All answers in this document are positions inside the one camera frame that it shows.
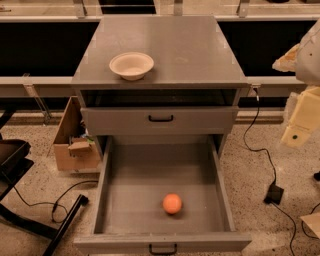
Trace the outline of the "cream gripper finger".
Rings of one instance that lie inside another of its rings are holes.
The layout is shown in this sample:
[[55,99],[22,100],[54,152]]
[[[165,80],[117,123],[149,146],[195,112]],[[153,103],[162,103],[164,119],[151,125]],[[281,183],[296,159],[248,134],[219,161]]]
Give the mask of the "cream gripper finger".
[[288,126],[281,138],[281,142],[291,148],[301,147],[309,139],[310,134],[296,127]]

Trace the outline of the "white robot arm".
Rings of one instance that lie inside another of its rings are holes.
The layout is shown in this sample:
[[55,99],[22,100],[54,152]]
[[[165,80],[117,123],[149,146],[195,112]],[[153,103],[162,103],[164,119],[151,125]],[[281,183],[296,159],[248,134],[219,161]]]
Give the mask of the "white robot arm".
[[301,41],[277,59],[272,68],[294,72],[307,88],[297,96],[297,103],[288,121],[281,142],[289,147],[302,146],[320,127],[320,20]]

